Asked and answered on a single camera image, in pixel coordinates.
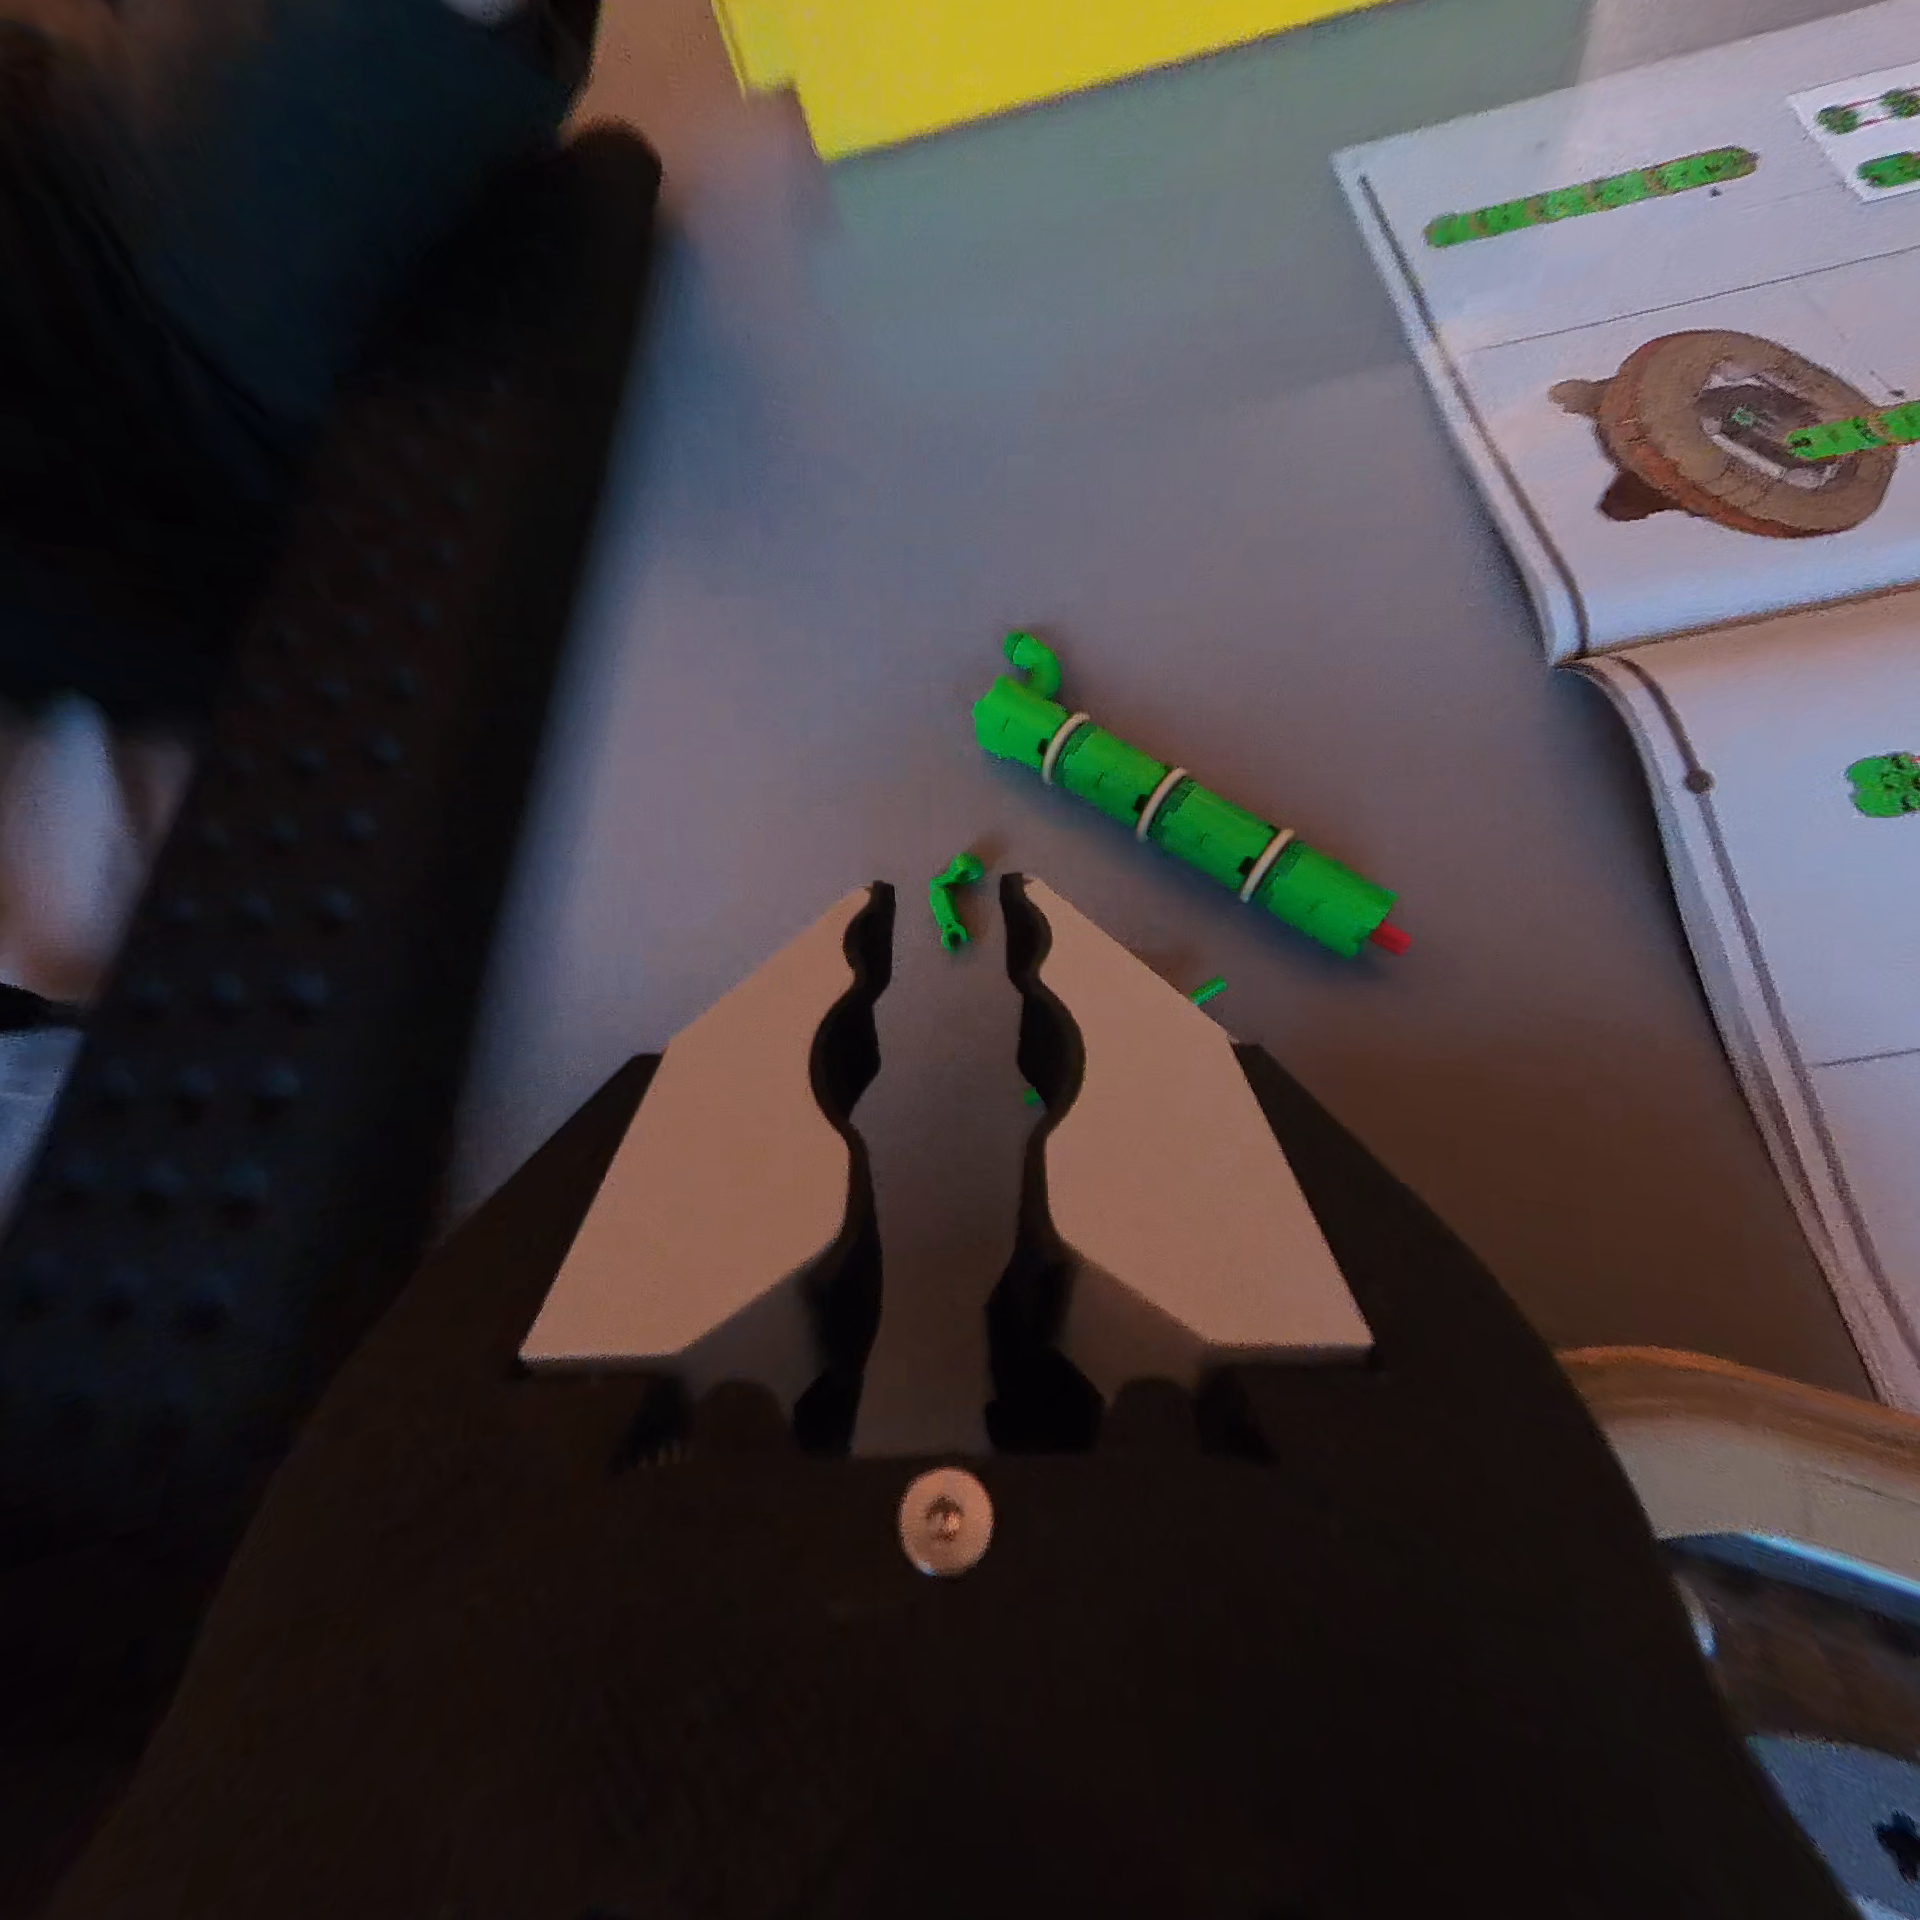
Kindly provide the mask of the open instruction booklet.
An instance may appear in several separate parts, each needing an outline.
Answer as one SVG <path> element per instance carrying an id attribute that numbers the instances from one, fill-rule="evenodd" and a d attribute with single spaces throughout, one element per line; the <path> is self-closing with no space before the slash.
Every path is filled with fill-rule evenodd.
<path id="1" fill-rule="evenodd" d="M 1861 1364 L 1918 1409 L 1918 6 L 1332 169 L 1551 664 L 1633 738 Z"/>

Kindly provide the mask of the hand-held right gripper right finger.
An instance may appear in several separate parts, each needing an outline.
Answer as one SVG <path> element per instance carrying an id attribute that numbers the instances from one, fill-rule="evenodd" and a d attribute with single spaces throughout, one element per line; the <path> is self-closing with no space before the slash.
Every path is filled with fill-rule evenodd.
<path id="1" fill-rule="evenodd" d="M 997 1451 L 1092 1448 L 1140 1382 L 1358 1364 L 1374 1333 L 1237 1042 L 1037 877 L 1000 881 L 1037 1094 L 986 1303 Z"/>

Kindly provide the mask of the tan round pot base model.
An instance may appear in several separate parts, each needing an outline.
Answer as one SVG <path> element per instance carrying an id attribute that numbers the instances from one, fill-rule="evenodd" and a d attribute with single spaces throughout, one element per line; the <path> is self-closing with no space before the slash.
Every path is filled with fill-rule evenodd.
<path id="1" fill-rule="evenodd" d="M 1918 1416 L 1680 1349 L 1562 1367 L 1750 1756 L 1861 1916 L 1915 1916 Z"/>

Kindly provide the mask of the yellow plastic bin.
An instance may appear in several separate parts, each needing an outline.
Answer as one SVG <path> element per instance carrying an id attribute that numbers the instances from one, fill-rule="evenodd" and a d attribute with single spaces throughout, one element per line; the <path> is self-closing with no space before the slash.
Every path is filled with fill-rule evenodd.
<path id="1" fill-rule="evenodd" d="M 1369 3 L 712 3 L 745 94 L 837 164 L 1277 39 Z"/>

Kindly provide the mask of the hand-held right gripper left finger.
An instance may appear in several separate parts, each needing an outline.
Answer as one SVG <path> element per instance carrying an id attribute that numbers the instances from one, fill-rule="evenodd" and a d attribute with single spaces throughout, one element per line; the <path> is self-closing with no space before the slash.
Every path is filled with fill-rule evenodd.
<path id="1" fill-rule="evenodd" d="M 846 1455 L 884 1314 L 870 1154 L 898 895 L 866 881 L 658 1051 L 518 1345 L 535 1375 L 766 1390 Z"/>

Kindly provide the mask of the green bamboo stalk model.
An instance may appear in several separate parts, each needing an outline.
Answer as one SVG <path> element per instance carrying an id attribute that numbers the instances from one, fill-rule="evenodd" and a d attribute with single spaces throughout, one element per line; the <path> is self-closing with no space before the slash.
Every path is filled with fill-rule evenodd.
<path id="1" fill-rule="evenodd" d="M 1006 671 L 973 707 L 979 744 L 1033 768 L 1043 787 L 1104 814 L 1135 844 L 1209 877 L 1246 910 L 1271 914 L 1340 956 L 1405 956 L 1395 890 L 1319 849 L 1298 828 L 1226 798 L 1180 762 L 1167 762 L 1062 704 L 1062 658 L 1018 629 Z"/>

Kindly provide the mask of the grey desk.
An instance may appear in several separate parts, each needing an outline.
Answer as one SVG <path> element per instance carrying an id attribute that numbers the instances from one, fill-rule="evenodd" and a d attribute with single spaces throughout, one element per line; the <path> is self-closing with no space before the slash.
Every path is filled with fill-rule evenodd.
<path id="1" fill-rule="evenodd" d="M 1607 696 L 1553 671 L 1329 172 L 1347 142 L 1844 3 L 1408 3 L 866 164 L 708 3 L 608 3 L 581 120 L 664 161 L 649 321 L 493 945 L 445 1220 L 870 880 L 867 1431 L 961 1437 L 1021 1188 L 1000 899 L 1033 869 L 1271 1048 L 1557 1346 L 1872 1396 L 1736 1089 Z M 1395 890 L 1340 956 L 991 758 L 1062 704 Z"/>

